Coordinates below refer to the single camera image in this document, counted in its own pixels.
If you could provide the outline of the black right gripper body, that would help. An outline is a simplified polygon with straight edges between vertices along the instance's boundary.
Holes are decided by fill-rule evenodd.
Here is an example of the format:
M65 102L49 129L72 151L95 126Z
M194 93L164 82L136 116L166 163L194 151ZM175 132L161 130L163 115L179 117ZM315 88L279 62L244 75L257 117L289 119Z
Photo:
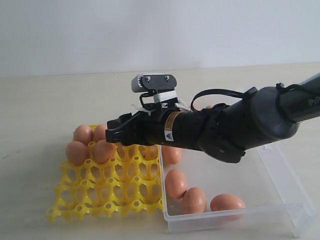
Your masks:
M152 118L147 114L139 113L138 116L129 123L129 137L133 144L151 146L163 145L179 147L176 141L169 141L165 137L165 124L171 113L179 115L179 111L169 111L160 119Z

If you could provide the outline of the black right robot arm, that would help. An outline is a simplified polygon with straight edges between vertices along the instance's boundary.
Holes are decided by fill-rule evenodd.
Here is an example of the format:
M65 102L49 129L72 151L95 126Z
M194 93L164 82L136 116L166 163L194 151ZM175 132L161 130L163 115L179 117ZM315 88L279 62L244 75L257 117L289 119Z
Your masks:
M171 74L137 75L131 89L142 103L136 113L126 113L107 122L109 143L162 145L201 151L225 162L238 163L246 150L291 138L301 122L320 115L320 77L299 83L278 83L245 92L207 89L198 97L224 95L237 98L232 105L218 103L197 110L184 105L176 93L177 80Z

